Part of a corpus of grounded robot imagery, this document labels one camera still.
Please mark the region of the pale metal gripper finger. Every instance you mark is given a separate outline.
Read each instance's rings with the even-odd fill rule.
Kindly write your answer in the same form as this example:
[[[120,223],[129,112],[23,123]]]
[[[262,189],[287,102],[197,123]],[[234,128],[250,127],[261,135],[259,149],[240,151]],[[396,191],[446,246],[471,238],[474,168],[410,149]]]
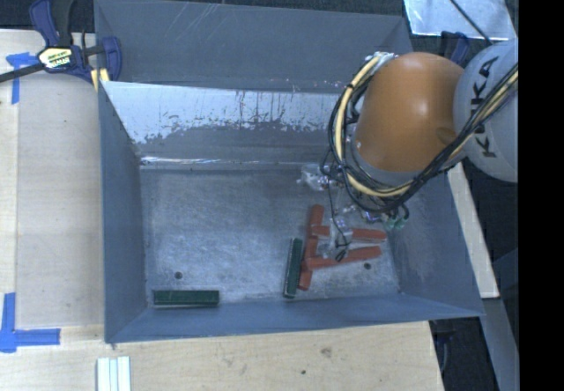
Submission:
[[[323,258],[331,259],[335,262],[342,262],[347,256],[349,246],[350,243],[347,240],[330,240],[323,250]]]
[[[351,241],[353,230],[343,217],[330,219],[330,237],[333,241]]]

